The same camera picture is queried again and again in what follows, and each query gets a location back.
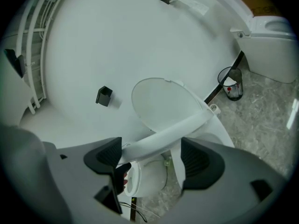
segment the marble floor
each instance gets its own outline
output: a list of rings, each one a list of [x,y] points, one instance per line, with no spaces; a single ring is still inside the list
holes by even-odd
[[[221,91],[211,101],[221,109],[218,118],[226,128],[236,148],[258,155],[284,177],[290,178],[299,151],[299,122],[296,117],[290,129],[286,127],[294,99],[299,100],[299,79],[283,84],[249,71],[244,57],[238,68],[242,71],[244,95],[230,101]],[[168,180],[163,190],[153,196],[137,199],[137,206],[148,222],[156,221],[172,208],[180,196],[173,165],[168,167]],[[144,221],[136,215],[136,223]]]

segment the black cable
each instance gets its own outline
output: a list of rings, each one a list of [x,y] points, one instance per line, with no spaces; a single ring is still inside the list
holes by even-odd
[[[126,205],[128,205],[128,206],[130,206],[131,207],[131,209],[133,209],[133,210],[135,210],[135,211],[137,211],[138,213],[139,213],[139,215],[143,218],[144,217],[144,221],[145,222],[147,222],[147,219],[146,219],[146,217],[145,217],[145,215],[142,213],[142,212],[140,212],[140,211],[138,211],[136,208],[137,208],[137,206],[136,207],[133,207],[132,205],[130,205],[130,204],[128,204],[128,203],[125,203],[125,202],[119,202],[119,204],[120,205],[122,205],[122,204],[126,204]]]
[[[141,216],[141,218],[144,220],[144,222],[146,222],[146,223],[148,222],[148,220],[146,219],[146,217],[144,216],[144,214],[141,213],[140,211],[138,211],[136,208],[132,207],[130,204],[125,203],[125,202],[119,202],[119,204],[120,204],[121,206],[129,207],[129,208],[135,210],[135,211]]]
[[[144,222],[146,222],[146,223],[148,222],[147,219],[146,219],[146,217],[143,216],[143,215],[140,213],[140,211],[136,210],[136,209],[133,208],[133,207],[129,207],[129,208],[135,210],[135,211],[141,216],[141,218],[144,220]]]

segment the trash can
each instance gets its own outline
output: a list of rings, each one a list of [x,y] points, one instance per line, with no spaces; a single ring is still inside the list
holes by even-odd
[[[237,101],[242,98],[243,84],[240,69],[236,67],[224,68],[218,75],[218,83],[223,87],[230,100]]]

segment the white toilet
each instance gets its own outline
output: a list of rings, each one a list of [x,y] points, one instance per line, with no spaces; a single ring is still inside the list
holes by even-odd
[[[182,137],[199,138],[234,147],[217,116],[182,82],[163,78],[142,80],[132,91],[132,104],[141,121],[156,134],[128,144],[122,151],[120,164],[132,161],[141,163],[144,159],[171,150],[176,176],[182,187],[185,180],[185,167],[180,158]],[[139,171],[142,176],[142,170],[135,164],[132,175]],[[126,194],[129,192],[127,195],[131,195],[131,188],[125,191]]]
[[[125,194],[133,197],[144,197],[155,194],[166,185],[167,171],[161,155],[131,162],[132,167],[125,179]]]
[[[299,75],[298,42],[289,22],[277,16],[253,16],[242,0],[217,0],[234,18],[231,28],[250,71],[291,83]]]

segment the wire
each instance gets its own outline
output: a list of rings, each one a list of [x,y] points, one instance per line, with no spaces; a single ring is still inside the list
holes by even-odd
[[[137,207],[137,208],[140,208],[140,209],[142,209],[142,210],[144,210],[144,211],[148,211],[148,212],[150,212],[151,214],[155,215],[156,217],[161,218],[161,217],[159,217],[157,214],[155,214],[154,212],[152,212],[152,211],[150,211],[150,210],[146,210],[146,209],[144,209],[144,208],[142,208],[142,207],[139,207],[139,206],[135,205],[134,203],[132,203],[132,204],[133,204],[135,207]]]
[[[142,208],[142,207],[139,207],[139,206],[135,205],[134,203],[132,203],[132,204],[133,204],[135,207],[137,207],[137,208],[140,208],[140,209],[142,209],[142,210],[144,210],[144,211],[148,211],[148,212],[150,212],[151,214],[155,215],[156,217],[161,218],[161,217],[159,217],[156,213],[154,213],[154,212],[152,212],[152,211],[150,211],[150,210],[146,210],[146,209],[144,209],[144,208]]]
[[[146,219],[146,217],[144,217],[142,214],[141,214],[141,212],[140,211],[138,211],[138,210],[136,210],[135,208],[133,208],[131,205],[129,205],[129,204],[127,204],[127,203],[120,203],[120,205],[121,206],[124,206],[124,207],[129,207],[129,208],[131,208],[131,209],[133,209],[133,210],[135,210],[140,216],[141,216],[141,218],[144,220],[144,222],[148,222],[148,220]]]

